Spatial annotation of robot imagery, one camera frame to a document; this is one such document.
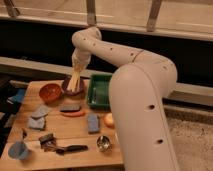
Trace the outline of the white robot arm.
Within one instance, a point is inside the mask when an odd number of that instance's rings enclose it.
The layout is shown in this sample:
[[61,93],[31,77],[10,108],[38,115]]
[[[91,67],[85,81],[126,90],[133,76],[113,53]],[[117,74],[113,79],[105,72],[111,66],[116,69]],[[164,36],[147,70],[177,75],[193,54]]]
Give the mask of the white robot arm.
[[156,53],[109,43],[96,27],[72,36],[73,57],[95,55],[117,67],[109,84],[109,101],[125,171],[180,171],[162,99],[177,82],[177,69]]

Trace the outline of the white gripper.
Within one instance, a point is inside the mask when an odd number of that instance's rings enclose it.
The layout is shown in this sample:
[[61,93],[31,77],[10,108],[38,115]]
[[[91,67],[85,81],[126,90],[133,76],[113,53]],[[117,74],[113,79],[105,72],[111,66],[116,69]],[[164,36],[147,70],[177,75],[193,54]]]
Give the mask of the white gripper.
[[91,60],[91,54],[87,51],[83,51],[81,49],[76,48],[72,54],[72,79],[75,79],[77,68],[78,66],[78,73],[79,76],[81,75],[81,72],[85,70],[85,68],[88,66]]

